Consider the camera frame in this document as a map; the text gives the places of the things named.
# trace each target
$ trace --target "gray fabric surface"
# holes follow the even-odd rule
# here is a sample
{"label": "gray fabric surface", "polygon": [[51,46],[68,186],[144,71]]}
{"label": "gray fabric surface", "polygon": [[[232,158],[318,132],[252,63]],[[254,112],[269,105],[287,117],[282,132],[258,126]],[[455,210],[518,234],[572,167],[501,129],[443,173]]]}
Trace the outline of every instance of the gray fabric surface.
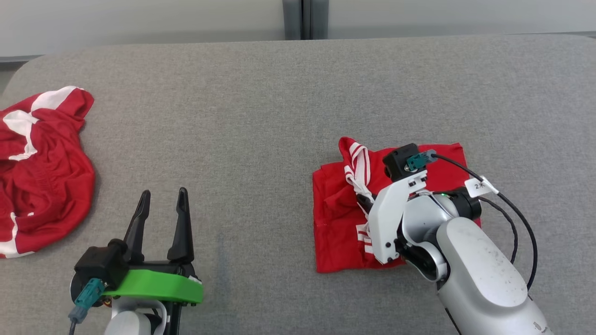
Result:
{"label": "gray fabric surface", "polygon": [[[315,272],[311,173],[340,160],[342,135],[372,150],[460,142],[469,166],[533,224],[530,293],[552,329],[596,327],[593,39],[108,46],[27,63],[0,107],[65,85],[95,97],[80,136],[97,197],[66,239],[0,262],[0,333],[66,333],[73,265],[88,246],[123,237],[146,188],[144,253],[163,259],[185,186],[205,301],[184,310],[181,334],[455,334],[410,267]],[[494,210],[484,229],[511,252]],[[519,231],[527,279],[531,247]],[[101,334],[108,319],[94,309],[77,334]]]}

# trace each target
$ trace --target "green plastic part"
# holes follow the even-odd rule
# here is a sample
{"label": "green plastic part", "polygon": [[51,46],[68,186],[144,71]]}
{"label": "green plastic part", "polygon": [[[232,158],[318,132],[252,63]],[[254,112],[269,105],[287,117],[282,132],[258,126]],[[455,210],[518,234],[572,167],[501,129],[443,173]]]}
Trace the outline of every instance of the green plastic part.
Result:
{"label": "green plastic part", "polygon": [[120,287],[105,291],[104,296],[201,303],[203,285],[181,275],[137,269],[128,271]]}

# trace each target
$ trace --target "red and white striped fabric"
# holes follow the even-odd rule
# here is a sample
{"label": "red and white striped fabric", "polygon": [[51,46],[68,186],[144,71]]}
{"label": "red and white striped fabric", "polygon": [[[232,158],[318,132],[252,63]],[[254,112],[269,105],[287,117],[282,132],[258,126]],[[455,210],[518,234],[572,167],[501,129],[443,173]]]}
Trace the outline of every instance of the red and white striped fabric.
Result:
{"label": "red and white striped fabric", "polygon": [[67,86],[0,111],[0,258],[62,239],[89,212],[95,172],[79,131],[93,101]]}
{"label": "red and white striped fabric", "polygon": [[[383,158],[395,148],[370,151],[348,137],[339,141],[343,161],[321,166],[313,173],[314,234],[316,270],[334,272],[342,269],[387,268],[403,264],[402,259],[382,265],[373,255],[367,234],[367,215],[356,201],[356,194],[373,200],[391,183],[385,175]],[[421,145],[465,165],[459,144]],[[465,171],[443,161],[428,166],[427,188],[431,191],[453,190],[469,178]]]}

